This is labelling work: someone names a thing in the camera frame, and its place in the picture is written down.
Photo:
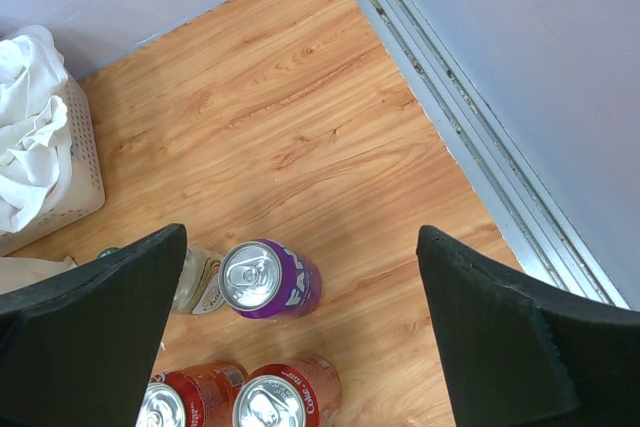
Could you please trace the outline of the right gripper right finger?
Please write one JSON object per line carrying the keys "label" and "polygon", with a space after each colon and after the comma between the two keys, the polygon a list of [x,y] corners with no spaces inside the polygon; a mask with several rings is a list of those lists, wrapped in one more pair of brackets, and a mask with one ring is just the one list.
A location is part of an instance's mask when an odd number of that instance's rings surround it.
{"label": "right gripper right finger", "polygon": [[416,250],[455,422],[635,426],[639,315],[541,282],[433,226]]}

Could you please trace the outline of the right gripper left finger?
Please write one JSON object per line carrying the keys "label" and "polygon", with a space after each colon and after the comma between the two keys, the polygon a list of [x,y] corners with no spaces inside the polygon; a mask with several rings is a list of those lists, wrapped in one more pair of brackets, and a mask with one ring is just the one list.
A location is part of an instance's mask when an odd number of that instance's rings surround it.
{"label": "right gripper left finger", "polygon": [[172,223],[2,294],[2,425],[134,425],[186,248]]}

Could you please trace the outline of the beige canvas tote bag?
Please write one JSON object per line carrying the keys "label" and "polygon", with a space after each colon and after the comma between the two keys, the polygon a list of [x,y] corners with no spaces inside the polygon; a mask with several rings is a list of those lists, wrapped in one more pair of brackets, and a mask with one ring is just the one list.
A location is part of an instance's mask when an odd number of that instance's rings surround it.
{"label": "beige canvas tote bag", "polygon": [[9,293],[77,267],[72,257],[62,261],[36,258],[2,257],[0,294]]}

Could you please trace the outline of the red soda can front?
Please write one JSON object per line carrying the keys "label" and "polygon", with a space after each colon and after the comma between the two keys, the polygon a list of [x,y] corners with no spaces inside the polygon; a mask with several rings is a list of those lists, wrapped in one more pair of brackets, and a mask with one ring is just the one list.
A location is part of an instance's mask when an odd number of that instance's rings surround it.
{"label": "red soda can front", "polygon": [[138,426],[226,427],[247,370],[234,361],[214,361],[154,375],[143,397]]}

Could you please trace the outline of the red soda can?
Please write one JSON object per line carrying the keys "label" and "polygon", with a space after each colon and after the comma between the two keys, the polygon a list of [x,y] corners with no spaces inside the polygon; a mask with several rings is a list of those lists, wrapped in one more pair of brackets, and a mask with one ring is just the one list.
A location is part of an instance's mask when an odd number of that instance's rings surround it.
{"label": "red soda can", "polygon": [[327,359],[308,355],[264,365],[241,388],[234,426],[335,426],[342,404],[338,371]]}
{"label": "red soda can", "polygon": [[143,397],[138,426],[226,427],[247,370],[234,361],[214,361],[154,375]]}

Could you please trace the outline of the clear glass bottle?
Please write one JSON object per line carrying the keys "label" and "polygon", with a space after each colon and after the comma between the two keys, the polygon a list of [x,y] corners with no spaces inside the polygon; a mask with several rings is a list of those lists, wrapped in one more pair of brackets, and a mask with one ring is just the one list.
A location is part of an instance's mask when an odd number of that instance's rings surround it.
{"label": "clear glass bottle", "polygon": [[202,315],[223,303],[215,277],[220,258],[177,238],[109,250],[97,262],[113,262],[116,271],[92,293],[94,303],[117,318]]}

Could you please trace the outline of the purple soda can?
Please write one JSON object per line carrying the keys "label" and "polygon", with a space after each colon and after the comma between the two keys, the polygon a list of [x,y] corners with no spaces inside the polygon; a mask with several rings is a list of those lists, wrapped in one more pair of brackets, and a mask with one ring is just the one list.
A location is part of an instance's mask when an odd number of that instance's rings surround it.
{"label": "purple soda can", "polygon": [[272,239],[232,248],[221,263],[218,280],[227,304],[248,319],[306,316],[322,294],[317,266]]}

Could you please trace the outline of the red soda can back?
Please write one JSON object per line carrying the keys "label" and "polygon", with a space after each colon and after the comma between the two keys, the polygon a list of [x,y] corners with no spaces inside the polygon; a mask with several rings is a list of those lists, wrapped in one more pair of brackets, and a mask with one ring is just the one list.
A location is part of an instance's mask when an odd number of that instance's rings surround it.
{"label": "red soda can back", "polygon": [[308,355],[264,365],[241,388],[234,426],[335,426],[342,404],[338,371],[327,359]]}

